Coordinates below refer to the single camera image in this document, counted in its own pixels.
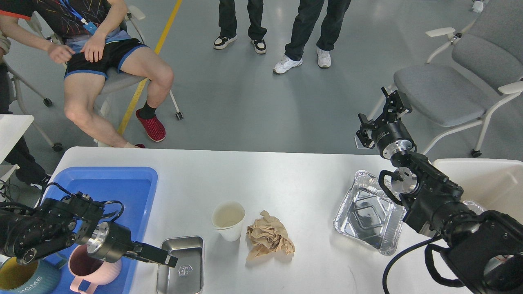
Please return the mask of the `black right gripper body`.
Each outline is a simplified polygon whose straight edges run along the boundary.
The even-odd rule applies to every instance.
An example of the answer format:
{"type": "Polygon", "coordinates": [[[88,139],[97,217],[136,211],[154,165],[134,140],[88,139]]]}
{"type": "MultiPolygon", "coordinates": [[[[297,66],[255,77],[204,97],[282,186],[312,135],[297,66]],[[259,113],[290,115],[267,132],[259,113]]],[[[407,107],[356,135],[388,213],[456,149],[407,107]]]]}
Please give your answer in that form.
{"type": "Polygon", "coordinates": [[[391,159],[398,152],[411,151],[415,143],[402,123],[399,121],[384,121],[384,114],[376,120],[368,120],[364,114],[359,114],[361,122],[356,136],[361,143],[373,149],[377,147],[379,155],[384,159],[391,159]]]}

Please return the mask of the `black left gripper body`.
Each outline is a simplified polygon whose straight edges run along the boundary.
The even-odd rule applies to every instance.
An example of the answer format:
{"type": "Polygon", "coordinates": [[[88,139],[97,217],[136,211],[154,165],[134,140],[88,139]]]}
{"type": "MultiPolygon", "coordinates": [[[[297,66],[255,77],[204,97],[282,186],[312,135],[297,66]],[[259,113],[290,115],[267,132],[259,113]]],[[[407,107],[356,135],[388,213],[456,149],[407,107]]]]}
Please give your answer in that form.
{"type": "Polygon", "coordinates": [[[87,242],[88,256],[115,263],[126,252],[134,252],[131,230],[116,222],[101,222],[87,242]]]}

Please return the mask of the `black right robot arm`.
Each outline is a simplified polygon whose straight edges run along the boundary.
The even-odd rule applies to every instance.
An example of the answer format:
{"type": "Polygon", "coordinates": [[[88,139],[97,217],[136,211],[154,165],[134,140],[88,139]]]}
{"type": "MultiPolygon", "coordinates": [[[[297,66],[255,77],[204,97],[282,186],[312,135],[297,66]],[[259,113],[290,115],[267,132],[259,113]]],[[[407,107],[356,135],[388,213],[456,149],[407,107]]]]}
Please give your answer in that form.
{"type": "Polygon", "coordinates": [[[461,201],[464,190],[416,152],[400,117],[412,107],[397,91],[382,88],[385,106],[377,119],[359,114],[357,138],[377,147],[396,171],[381,171],[385,194],[406,210],[403,222],[428,236],[425,264],[434,281],[467,287],[475,294],[521,294],[523,227],[513,217],[487,210],[477,214],[461,201]]]}

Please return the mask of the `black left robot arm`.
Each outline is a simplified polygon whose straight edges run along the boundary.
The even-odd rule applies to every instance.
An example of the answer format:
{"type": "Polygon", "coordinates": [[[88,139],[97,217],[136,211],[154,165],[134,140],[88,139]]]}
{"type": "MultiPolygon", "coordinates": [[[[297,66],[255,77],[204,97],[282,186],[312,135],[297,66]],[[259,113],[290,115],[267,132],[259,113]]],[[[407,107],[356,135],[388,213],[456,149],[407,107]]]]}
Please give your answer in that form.
{"type": "Polygon", "coordinates": [[[175,267],[178,259],[168,251],[134,242],[129,228],[116,223],[124,208],[118,200],[95,201],[69,191],[60,200],[47,198],[34,208],[2,203],[1,254],[28,265],[79,244],[87,246],[89,257],[105,262],[125,257],[175,267]]]}

